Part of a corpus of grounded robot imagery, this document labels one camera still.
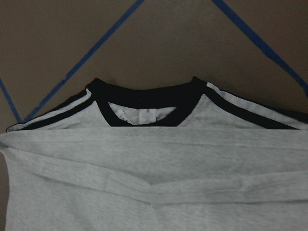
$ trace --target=blue tape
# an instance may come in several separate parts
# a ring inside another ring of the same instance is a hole
[[[123,16],[107,31],[107,33],[85,54],[85,56],[70,70],[65,79],[61,80],[57,86],[39,103],[25,119],[24,123],[28,122],[33,116],[47,103],[47,101],[72,77],[72,75],[109,39],[109,37],[128,19],[129,16],[144,2],[137,0]]]
[[[9,106],[10,106],[10,108],[11,108],[11,110],[12,110],[12,112],[13,112],[13,114],[14,114],[16,120],[17,120],[17,122],[18,122],[18,123],[21,123],[22,120],[21,120],[21,118],[20,118],[20,116],[19,116],[19,114],[18,114],[18,112],[17,112],[17,110],[16,110],[16,108],[15,108],[15,106],[14,106],[14,103],[13,103],[13,101],[11,100],[10,95],[9,95],[9,93],[7,92],[7,90],[6,90],[5,86],[4,86],[4,83],[2,82],[1,78],[0,78],[0,88],[2,89],[3,94],[4,94],[4,96],[5,96],[6,100],[7,100],[7,102],[9,103]]]
[[[226,16],[246,34],[262,52],[284,69],[302,87],[308,97],[308,84],[268,45],[266,44],[224,1],[212,0]]]

